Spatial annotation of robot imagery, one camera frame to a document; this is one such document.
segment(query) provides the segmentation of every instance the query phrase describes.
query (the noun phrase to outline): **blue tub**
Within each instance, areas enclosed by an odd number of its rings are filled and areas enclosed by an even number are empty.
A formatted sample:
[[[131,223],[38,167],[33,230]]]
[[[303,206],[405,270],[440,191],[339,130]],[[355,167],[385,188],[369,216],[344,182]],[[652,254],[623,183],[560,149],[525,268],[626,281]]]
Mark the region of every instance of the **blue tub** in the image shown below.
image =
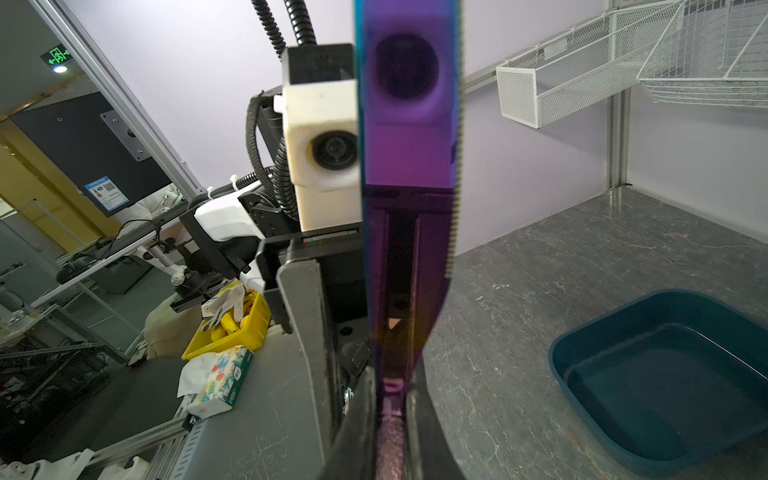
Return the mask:
[[[556,339],[552,374],[619,463],[670,474],[768,431],[768,329],[665,290]]]

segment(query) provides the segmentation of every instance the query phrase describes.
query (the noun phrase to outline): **wire basket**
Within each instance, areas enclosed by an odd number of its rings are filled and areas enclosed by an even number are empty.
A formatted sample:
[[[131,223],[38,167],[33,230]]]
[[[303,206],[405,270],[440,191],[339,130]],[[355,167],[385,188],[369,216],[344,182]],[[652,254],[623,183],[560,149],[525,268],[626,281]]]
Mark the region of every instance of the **wire basket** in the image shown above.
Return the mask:
[[[768,0],[685,0],[638,81],[657,102],[768,108]]]
[[[605,13],[496,68],[502,115],[541,128],[637,83],[680,0]]]

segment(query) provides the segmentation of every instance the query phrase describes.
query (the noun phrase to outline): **iridescent blade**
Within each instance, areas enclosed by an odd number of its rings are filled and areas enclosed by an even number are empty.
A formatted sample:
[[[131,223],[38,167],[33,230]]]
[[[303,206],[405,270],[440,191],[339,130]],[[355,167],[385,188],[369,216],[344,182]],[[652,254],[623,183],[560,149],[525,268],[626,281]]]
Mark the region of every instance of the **iridescent blade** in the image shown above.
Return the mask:
[[[358,0],[369,315],[379,381],[377,478],[401,478],[413,368],[448,290],[458,204],[457,0]]]

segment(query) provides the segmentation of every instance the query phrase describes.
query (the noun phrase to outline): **yellow plastic bin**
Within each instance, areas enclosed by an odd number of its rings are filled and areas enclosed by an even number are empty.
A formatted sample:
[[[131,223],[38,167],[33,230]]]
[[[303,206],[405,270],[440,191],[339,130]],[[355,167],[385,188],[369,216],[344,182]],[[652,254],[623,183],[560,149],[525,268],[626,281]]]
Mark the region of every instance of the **yellow plastic bin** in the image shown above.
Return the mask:
[[[181,358],[183,360],[191,360],[204,353],[220,353],[238,345],[245,346],[251,352],[260,349],[264,344],[266,328],[270,324],[270,308],[260,293],[254,292],[253,295],[253,306],[250,309],[250,318],[245,328],[231,333],[216,342],[211,342],[210,330],[202,330],[203,324],[205,324],[205,321],[203,321],[200,327],[197,328],[197,333],[195,333],[187,347],[187,351],[184,352]]]

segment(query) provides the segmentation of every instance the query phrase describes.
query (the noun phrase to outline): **exit sign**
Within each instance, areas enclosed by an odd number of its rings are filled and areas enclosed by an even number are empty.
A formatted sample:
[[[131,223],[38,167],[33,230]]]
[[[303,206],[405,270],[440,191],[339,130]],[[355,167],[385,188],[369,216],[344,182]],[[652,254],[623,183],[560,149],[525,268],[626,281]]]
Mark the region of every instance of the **exit sign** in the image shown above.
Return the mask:
[[[64,45],[59,44],[57,47],[53,47],[43,55],[40,55],[40,58],[43,59],[48,67],[54,68],[72,61],[72,53]]]

